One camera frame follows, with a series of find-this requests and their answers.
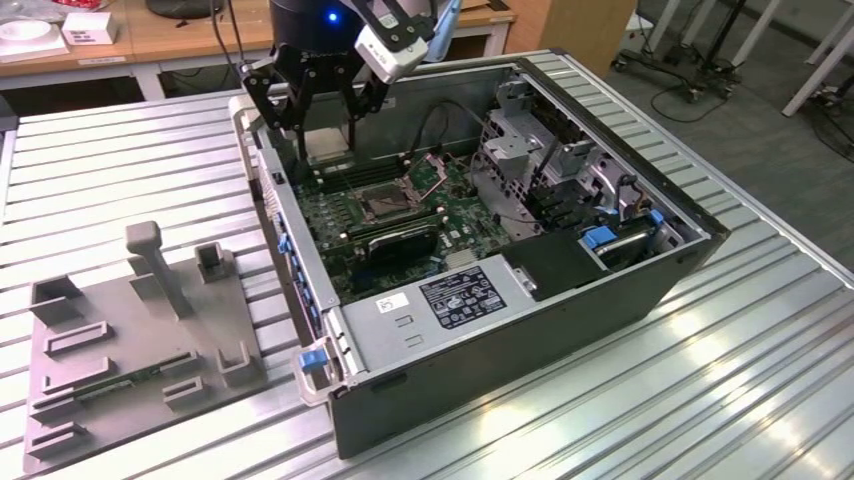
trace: metal rail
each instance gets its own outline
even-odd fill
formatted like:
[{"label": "metal rail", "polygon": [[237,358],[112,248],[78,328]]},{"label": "metal rail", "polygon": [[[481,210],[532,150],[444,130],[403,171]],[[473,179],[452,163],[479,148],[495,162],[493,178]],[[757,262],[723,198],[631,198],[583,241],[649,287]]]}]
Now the metal rail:
[{"label": "metal rail", "polygon": [[326,412],[292,383],[297,340],[241,179],[233,92],[29,117],[0,163],[0,477],[22,476],[26,285],[129,274],[121,229],[137,219],[158,222],[168,261],[213,239],[234,251],[272,385],[56,478],[851,474],[854,277],[568,57],[529,59],[733,231],[645,319],[341,461]]}]

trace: black wire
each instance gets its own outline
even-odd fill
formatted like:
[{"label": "black wire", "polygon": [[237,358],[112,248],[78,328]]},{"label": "black wire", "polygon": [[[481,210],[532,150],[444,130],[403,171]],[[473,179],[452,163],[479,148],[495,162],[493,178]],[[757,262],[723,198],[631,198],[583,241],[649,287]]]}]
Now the black wire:
[{"label": "black wire", "polygon": [[822,137],[822,134],[818,131],[818,125],[815,124],[815,122],[810,122],[810,123],[812,125],[812,133],[815,134],[815,138],[818,139],[818,141],[822,142],[824,146],[830,149],[830,151],[836,155],[839,155],[839,157],[842,157],[847,162],[854,163],[854,159],[848,157],[844,154],[844,152],[840,152],[839,149],[834,147],[827,140],[824,140],[824,138]]},{"label": "black wire", "polygon": [[182,77],[182,78],[192,78],[192,77],[197,77],[198,74],[201,73],[201,68],[196,68],[196,71],[188,74],[182,74],[182,73],[177,73],[177,72],[170,72],[172,75],[177,76],[177,77]]},{"label": "black wire", "polygon": [[237,40],[237,50],[240,51],[240,65],[242,65],[245,64],[245,55],[242,54],[242,41],[240,40],[240,30],[237,30],[237,19],[234,18],[234,7],[230,4],[230,0],[228,0],[228,16],[230,17],[230,28],[234,31],[234,39]]},{"label": "black wire", "polygon": [[688,29],[688,25],[693,21],[693,15],[696,14],[696,9],[699,8],[703,1],[704,0],[696,0],[696,3],[691,7],[691,11],[688,12],[688,18],[684,19],[684,24],[681,25],[681,28],[679,29],[679,33],[676,34],[676,38],[679,39],[679,41],[681,41],[681,35],[684,34],[684,31]]},{"label": "black wire", "polygon": [[[822,108],[820,105],[815,105],[815,107],[818,108],[819,112],[822,113],[823,117],[830,120],[830,123],[834,125],[834,128],[836,130],[839,130],[842,132],[842,134],[844,135],[846,138],[850,138],[847,132],[844,132],[844,130],[842,129],[842,126],[836,123],[836,121],[832,119],[832,117],[830,117],[830,115],[827,115],[827,112],[824,112],[824,109]],[[815,138],[819,142],[822,142],[822,144],[824,145],[824,147],[827,147],[827,149],[835,153],[836,155],[839,155],[839,157],[842,159],[844,159],[848,163],[854,164],[854,159],[843,152],[839,150],[839,148],[836,148],[835,145],[832,145],[823,137],[819,129],[818,129],[818,122],[815,121],[815,118],[812,118],[812,115],[807,115],[807,119],[810,121],[810,125],[812,127],[812,133],[815,134]]]},{"label": "black wire", "polygon": [[230,71],[234,74],[234,78],[240,78],[240,72],[237,71],[237,67],[234,67],[233,62],[230,61],[230,55],[228,55],[228,50],[225,49],[225,43],[222,42],[222,36],[218,33],[218,23],[216,21],[214,0],[209,0],[208,4],[210,6],[210,25],[213,25],[213,35],[216,36],[216,43],[218,43],[218,48],[221,48],[221,50],[222,50],[222,55],[225,55],[225,62],[228,62],[228,67],[230,67]]},{"label": "black wire", "polygon": [[[635,12],[640,10],[640,0],[637,0],[637,6]],[[643,28],[643,17],[637,15],[637,26],[640,27],[640,36],[643,37],[643,46],[640,47],[640,55],[645,55],[649,58],[655,57],[655,52],[649,48],[649,37],[645,35],[645,29]]]},{"label": "black wire", "polygon": [[483,128],[487,128],[487,129],[489,128],[488,125],[485,124],[485,122],[483,121],[483,119],[477,116],[477,114],[467,106],[460,104],[457,101],[451,100],[449,98],[439,100],[432,105],[429,105],[429,107],[427,108],[427,112],[424,113],[424,116],[421,117],[421,121],[420,121],[420,123],[417,125],[417,134],[415,135],[415,138],[412,139],[412,145],[409,147],[409,151],[407,152],[407,157],[408,158],[412,158],[415,156],[415,151],[417,150],[417,148],[421,145],[421,138],[424,136],[424,129],[427,127],[427,122],[429,121],[429,118],[432,117],[433,112],[439,109],[439,107],[441,107],[444,105],[452,105],[456,108],[459,108],[463,112],[465,112],[471,116],[471,118],[480,124],[480,126]]},{"label": "black wire", "polygon": [[499,217],[505,218],[507,220],[511,220],[511,221],[513,221],[516,223],[531,223],[531,224],[537,224],[537,225],[541,223],[541,220],[521,220],[519,218],[509,217],[509,216],[507,216],[507,215],[504,215],[501,213],[495,213],[495,215],[497,215]]},{"label": "black wire", "polygon": [[647,70],[652,70],[655,72],[660,72],[660,73],[664,73],[664,74],[669,75],[671,77],[676,78],[684,85],[688,84],[688,80],[680,74],[677,74],[676,72],[671,72],[669,70],[664,70],[663,68],[656,66],[653,63],[647,63],[645,61],[640,60],[640,58],[632,58],[631,61],[639,63],[640,66],[644,67]]},{"label": "black wire", "polygon": [[834,120],[834,118],[827,114],[827,112],[824,111],[823,108],[819,107],[818,111],[822,113],[822,115],[824,116],[824,118],[827,119],[827,121],[830,122],[830,124],[834,126],[834,128],[839,131],[839,133],[844,136],[844,138],[848,140],[850,144],[854,144],[854,137],[851,137],[851,135],[848,134],[848,132],[844,131],[844,128],[842,128],[842,125],[839,125],[839,123]]},{"label": "black wire", "polygon": [[169,72],[169,73],[172,74],[172,80],[174,80],[177,83],[180,83],[185,87],[188,87],[192,90],[194,90],[196,93],[212,93],[212,92],[218,92],[222,89],[222,87],[225,86],[225,81],[228,80],[228,74],[230,73],[230,70],[225,69],[225,72],[222,74],[222,78],[218,81],[218,85],[216,85],[216,87],[213,87],[212,89],[204,89],[204,88],[198,87],[198,85],[193,85],[192,83],[185,82],[184,80],[177,78],[174,76],[174,72]]},{"label": "black wire", "polygon": [[667,115],[664,112],[660,111],[660,109],[657,108],[657,105],[655,105],[655,100],[657,100],[657,97],[660,97],[664,93],[672,92],[673,90],[676,90],[680,87],[681,87],[681,85],[673,85],[672,87],[667,87],[660,92],[657,92],[655,95],[652,95],[652,98],[649,99],[649,107],[652,107],[652,110],[655,110],[655,113],[657,113],[667,120],[671,120],[671,121],[673,121],[676,123],[696,123],[696,122],[699,122],[708,115],[711,115],[711,113],[715,110],[717,110],[723,105],[725,105],[725,103],[729,101],[729,99],[725,98],[717,105],[715,105],[708,110],[705,110],[705,112],[696,118],[687,118],[685,119],[685,118],[671,117],[669,115]]}]

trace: black cable on floor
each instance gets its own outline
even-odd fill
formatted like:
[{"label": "black cable on floor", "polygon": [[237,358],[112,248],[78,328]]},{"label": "black cable on floor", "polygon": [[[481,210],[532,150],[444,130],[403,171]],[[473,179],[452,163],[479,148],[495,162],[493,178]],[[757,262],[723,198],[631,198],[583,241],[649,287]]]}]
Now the black cable on floor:
[{"label": "black cable on floor", "polygon": [[[828,120],[828,123],[834,126],[834,128],[842,133],[842,135],[846,137],[846,139],[848,140],[848,145],[851,145],[851,136],[848,135],[848,133],[844,131],[844,129],[842,128],[842,125],[839,125],[839,123],[834,120],[834,118],[827,114],[827,112],[824,111],[823,107],[818,104],[814,105],[814,107],[818,109],[818,111],[820,112],[823,118],[826,118]],[[854,164],[854,158],[851,158],[842,150],[839,150],[839,148],[830,143],[830,141],[824,138],[824,136],[822,135],[822,132],[818,128],[818,122],[814,118],[814,115],[806,115],[807,117],[807,121],[810,122],[810,126],[812,127],[812,134],[815,135],[815,139],[822,142],[822,144],[824,145],[824,147],[827,147],[827,149],[835,153],[846,162],[852,163]]]},{"label": "black cable on floor", "polygon": [[657,108],[657,105],[655,105],[655,100],[657,100],[657,98],[668,93],[675,91],[676,89],[681,88],[683,85],[673,85],[672,87],[667,87],[665,89],[663,89],[660,92],[657,92],[655,95],[652,95],[652,98],[649,99],[649,107],[652,107],[652,110],[655,110],[655,113],[657,113],[661,117],[664,117],[667,120],[671,120],[673,122],[677,123],[696,123],[700,120],[703,120],[708,115],[711,115],[711,113],[717,110],[723,105],[725,105],[725,103],[729,101],[729,99],[724,99],[717,105],[715,105],[713,107],[711,107],[699,117],[696,118],[675,118],[669,115],[667,115],[664,112],[661,112],[661,110]]},{"label": "black cable on floor", "polygon": [[839,133],[848,140],[848,144],[854,144],[854,137],[848,134],[848,132],[844,131],[844,128],[842,128],[842,125],[839,125],[839,122],[836,122],[836,120],[827,114],[827,112],[820,106],[818,108],[818,111],[822,113],[822,116],[827,119],[832,127],[839,131]]}]

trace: motherboard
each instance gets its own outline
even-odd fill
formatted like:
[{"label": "motherboard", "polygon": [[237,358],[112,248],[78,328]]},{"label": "motherboard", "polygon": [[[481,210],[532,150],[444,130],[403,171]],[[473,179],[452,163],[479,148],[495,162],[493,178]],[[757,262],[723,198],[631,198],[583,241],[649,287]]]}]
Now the motherboard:
[{"label": "motherboard", "polygon": [[340,170],[297,188],[343,303],[461,267],[511,242],[472,186],[471,161],[427,153],[373,173]]}]

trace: power supply label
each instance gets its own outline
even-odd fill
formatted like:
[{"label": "power supply label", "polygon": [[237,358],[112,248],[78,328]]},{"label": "power supply label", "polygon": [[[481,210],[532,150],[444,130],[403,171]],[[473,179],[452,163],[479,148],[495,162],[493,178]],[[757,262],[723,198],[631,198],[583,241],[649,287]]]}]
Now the power supply label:
[{"label": "power supply label", "polygon": [[439,323],[447,329],[472,322],[507,306],[480,267],[420,286]]}]

